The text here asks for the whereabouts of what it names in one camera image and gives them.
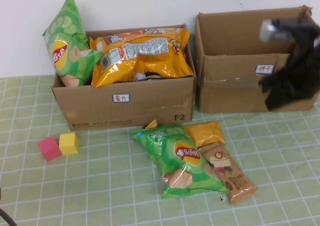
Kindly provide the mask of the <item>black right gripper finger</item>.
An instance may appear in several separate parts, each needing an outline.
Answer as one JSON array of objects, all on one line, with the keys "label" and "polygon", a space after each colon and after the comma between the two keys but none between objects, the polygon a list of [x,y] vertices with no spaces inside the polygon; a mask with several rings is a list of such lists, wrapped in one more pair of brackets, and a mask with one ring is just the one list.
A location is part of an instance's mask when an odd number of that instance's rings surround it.
[{"label": "black right gripper finger", "polygon": [[265,100],[265,105],[269,111],[279,109],[283,106],[301,100],[309,100],[320,90],[320,86],[308,87],[306,90],[300,90],[293,86],[272,87]]},{"label": "black right gripper finger", "polygon": [[258,84],[263,93],[278,90],[281,93],[290,94],[289,79],[290,73],[288,71],[277,71],[272,75],[264,76],[258,81]]}]

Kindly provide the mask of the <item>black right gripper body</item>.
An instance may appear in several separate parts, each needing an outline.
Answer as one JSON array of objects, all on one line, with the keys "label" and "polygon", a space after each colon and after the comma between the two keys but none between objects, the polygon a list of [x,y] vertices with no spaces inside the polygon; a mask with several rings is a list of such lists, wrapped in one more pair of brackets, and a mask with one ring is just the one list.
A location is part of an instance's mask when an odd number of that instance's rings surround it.
[{"label": "black right gripper body", "polygon": [[284,67],[283,86],[320,85],[320,41],[297,42]]}]

